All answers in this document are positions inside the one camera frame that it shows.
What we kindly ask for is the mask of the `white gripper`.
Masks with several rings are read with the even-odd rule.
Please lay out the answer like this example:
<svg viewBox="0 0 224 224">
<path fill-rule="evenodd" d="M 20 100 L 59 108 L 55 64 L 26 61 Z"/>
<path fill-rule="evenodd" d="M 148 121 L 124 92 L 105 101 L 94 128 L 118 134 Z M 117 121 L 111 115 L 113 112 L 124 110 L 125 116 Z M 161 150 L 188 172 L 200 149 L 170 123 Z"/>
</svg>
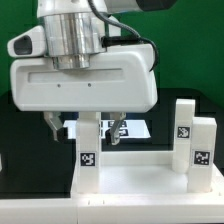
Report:
<svg viewBox="0 0 224 224">
<path fill-rule="evenodd" d="M 13 100 L 22 111 L 47 111 L 44 120 L 57 142 L 68 139 L 60 112 L 112 112 L 105 139 L 117 145 L 125 112 L 144 113 L 157 102 L 153 62 L 149 44 L 110 47 L 92 56 L 87 69 L 56 70 L 48 58 L 16 60 L 10 71 Z"/>
</svg>

